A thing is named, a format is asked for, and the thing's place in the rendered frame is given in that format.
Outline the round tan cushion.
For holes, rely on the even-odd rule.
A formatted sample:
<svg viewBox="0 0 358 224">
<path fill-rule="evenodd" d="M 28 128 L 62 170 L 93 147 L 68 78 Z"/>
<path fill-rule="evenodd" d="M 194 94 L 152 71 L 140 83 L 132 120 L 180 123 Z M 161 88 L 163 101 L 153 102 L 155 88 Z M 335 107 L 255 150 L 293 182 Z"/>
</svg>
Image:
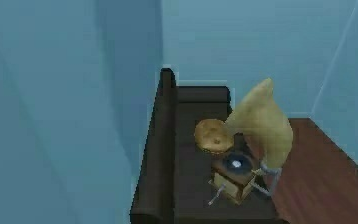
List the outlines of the round tan cushion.
<svg viewBox="0 0 358 224">
<path fill-rule="evenodd" d="M 194 129 L 196 145 L 211 154 L 223 154 L 234 145 L 234 137 L 225 123 L 218 119 L 203 119 Z"/>
</svg>

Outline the dark brown sofa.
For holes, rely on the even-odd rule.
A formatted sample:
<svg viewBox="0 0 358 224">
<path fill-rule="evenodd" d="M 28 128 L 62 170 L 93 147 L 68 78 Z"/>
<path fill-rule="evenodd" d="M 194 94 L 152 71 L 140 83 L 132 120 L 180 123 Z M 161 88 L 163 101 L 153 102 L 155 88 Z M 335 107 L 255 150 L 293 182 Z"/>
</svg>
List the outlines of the dark brown sofa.
<svg viewBox="0 0 358 224">
<path fill-rule="evenodd" d="M 130 209 L 131 224 L 289 224 L 271 198 L 257 190 L 237 205 L 209 183 L 212 156 L 195 145 L 202 119 L 231 112 L 225 86 L 178 86 L 163 68 L 156 90 L 140 175 Z"/>
</svg>

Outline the brass horn gramophone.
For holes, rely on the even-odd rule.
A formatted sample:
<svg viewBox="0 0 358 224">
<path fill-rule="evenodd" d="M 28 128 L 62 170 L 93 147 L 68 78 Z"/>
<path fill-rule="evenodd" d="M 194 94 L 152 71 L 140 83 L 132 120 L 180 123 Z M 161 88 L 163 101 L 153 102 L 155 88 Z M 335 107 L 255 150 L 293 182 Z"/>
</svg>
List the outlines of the brass horn gramophone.
<svg viewBox="0 0 358 224">
<path fill-rule="evenodd" d="M 223 122 L 234 145 L 212 163 L 210 183 L 234 203 L 252 190 L 270 196 L 292 149 L 293 130 L 273 97 L 267 78 L 253 87 Z"/>
</svg>

